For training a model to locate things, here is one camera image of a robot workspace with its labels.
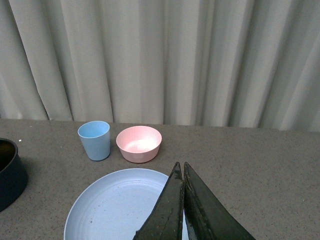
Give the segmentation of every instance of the gray countertop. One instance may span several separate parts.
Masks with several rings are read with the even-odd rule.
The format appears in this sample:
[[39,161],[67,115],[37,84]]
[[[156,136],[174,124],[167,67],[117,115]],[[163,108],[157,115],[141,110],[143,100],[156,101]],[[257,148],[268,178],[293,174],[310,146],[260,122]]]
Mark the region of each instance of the gray countertop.
[[97,179],[128,168],[170,174],[189,162],[229,213],[257,240],[320,239],[320,133],[235,127],[152,125],[162,134],[150,162],[126,161],[111,123],[111,155],[88,159],[83,122],[0,119],[0,138],[18,145],[29,174],[23,194],[0,212],[1,240],[62,240],[68,213]]

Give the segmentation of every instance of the light blue plate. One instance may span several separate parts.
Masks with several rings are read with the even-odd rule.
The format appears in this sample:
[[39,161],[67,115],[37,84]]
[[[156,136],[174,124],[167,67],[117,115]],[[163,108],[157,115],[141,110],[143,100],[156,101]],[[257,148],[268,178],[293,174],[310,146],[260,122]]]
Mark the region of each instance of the light blue plate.
[[[91,184],[73,204],[64,240],[132,240],[144,224],[168,176],[131,168],[110,173]],[[182,239],[188,240],[183,221]]]

